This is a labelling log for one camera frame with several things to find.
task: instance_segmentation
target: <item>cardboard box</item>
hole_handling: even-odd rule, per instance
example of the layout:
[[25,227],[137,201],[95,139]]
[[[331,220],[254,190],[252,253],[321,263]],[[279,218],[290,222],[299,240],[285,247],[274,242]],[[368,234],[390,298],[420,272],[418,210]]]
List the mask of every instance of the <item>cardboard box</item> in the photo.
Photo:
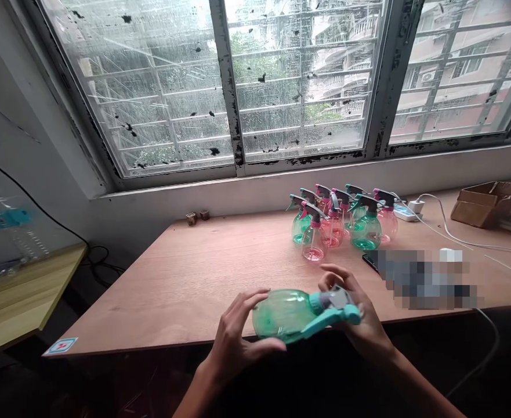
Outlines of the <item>cardboard box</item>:
[[489,182],[462,189],[451,219],[478,228],[495,226],[511,217],[511,183]]

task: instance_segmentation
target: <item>forearm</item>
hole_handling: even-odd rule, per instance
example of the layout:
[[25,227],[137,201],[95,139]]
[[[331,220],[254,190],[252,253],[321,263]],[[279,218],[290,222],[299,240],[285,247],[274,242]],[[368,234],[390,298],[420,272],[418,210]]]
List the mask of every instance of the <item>forearm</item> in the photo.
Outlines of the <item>forearm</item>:
[[220,389],[213,370],[207,363],[201,363],[173,418],[203,416],[210,403],[220,393]]
[[464,415],[398,350],[389,359],[378,362],[389,380],[420,416],[464,417]]

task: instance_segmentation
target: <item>hand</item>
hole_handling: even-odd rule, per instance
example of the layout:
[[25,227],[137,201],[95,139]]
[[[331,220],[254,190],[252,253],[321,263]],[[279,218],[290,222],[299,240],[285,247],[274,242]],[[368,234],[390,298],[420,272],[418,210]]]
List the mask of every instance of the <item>hand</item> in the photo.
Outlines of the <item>hand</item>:
[[376,363],[390,360],[396,353],[396,349],[385,333],[371,300],[354,275],[336,264],[322,264],[321,268],[326,273],[319,280],[319,290],[329,291],[338,284],[348,291],[361,314],[359,325],[342,322],[335,327],[346,333],[361,356]]
[[266,338],[249,343],[242,338],[249,312],[267,298],[270,289],[240,293],[220,317],[215,343],[202,367],[218,384],[226,384],[246,366],[273,351],[286,351],[286,345],[277,338]]

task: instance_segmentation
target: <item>spray bottle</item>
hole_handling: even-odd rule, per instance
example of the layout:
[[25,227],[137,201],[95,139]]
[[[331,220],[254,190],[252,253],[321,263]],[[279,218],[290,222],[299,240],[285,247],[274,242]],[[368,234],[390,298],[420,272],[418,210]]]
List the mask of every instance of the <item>spray bottle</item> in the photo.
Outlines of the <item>spray bottle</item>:
[[365,215],[354,222],[351,240],[354,247],[360,250],[376,250],[381,244],[381,224],[377,220],[377,209],[380,203],[368,196],[361,196],[355,206],[366,206]]
[[340,220],[340,206],[335,193],[331,193],[331,207],[329,208],[329,222],[324,226],[327,236],[325,245],[329,248],[337,248],[344,238],[344,224]]
[[377,200],[385,201],[383,208],[377,214],[377,219],[383,231],[381,243],[386,244],[391,242],[398,232],[398,218],[394,216],[394,201],[396,200],[396,196],[380,189],[373,189],[373,192]]
[[[357,186],[352,186],[352,185],[349,185],[347,184],[346,185],[346,191],[348,193],[351,193],[353,196],[352,198],[354,199],[358,199],[358,195],[365,195],[367,194],[367,192],[362,189],[362,188],[359,188]],[[360,219],[362,216],[365,215],[365,208],[363,206],[358,206],[354,209],[354,211],[352,211],[352,218],[354,219],[353,222],[356,222],[358,219]]]
[[309,338],[338,321],[361,322],[350,294],[339,286],[328,292],[307,294],[279,289],[253,309],[253,328],[260,338],[279,338],[286,344]]
[[350,235],[350,229],[354,226],[354,218],[352,216],[352,212],[350,212],[350,203],[354,200],[351,195],[342,190],[331,189],[332,192],[340,197],[340,218],[342,221],[342,225],[344,225],[344,235]]
[[327,254],[327,246],[324,243],[327,235],[321,226],[321,219],[325,219],[326,216],[311,203],[303,201],[302,206],[302,218],[307,214],[311,215],[311,224],[302,236],[302,255],[310,261],[321,261]]
[[302,199],[299,196],[296,196],[295,194],[291,194],[290,199],[292,199],[292,203],[290,204],[290,206],[288,206],[287,210],[290,210],[292,208],[292,206],[300,207],[300,211],[298,212],[298,214],[292,221],[292,240],[294,241],[294,243],[300,245],[302,243],[303,233],[306,231],[307,227],[311,224],[311,218],[309,218],[309,217],[302,218],[302,215],[303,215],[302,202],[304,202],[306,200]]
[[331,190],[319,184],[316,184],[315,187],[317,188],[317,195],[321,197],[321,203],[318,207],[321,212],[328,216],[331,203]]

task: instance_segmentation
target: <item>dirty window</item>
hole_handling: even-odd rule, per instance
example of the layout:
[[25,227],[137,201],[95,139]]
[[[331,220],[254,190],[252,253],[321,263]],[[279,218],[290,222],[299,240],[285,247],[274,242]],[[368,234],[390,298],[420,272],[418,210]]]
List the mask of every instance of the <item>dirty window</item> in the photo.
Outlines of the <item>dirty window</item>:
[[208,1],[42,3],[123,176],[234,163]]
[[382,3],[225,5],[247,162],[362,148]]
[[498,113],[511,101],[511,3],[426,2],[406,74],[397,108],[406,122],[395,123],[390,144],[505,130]]

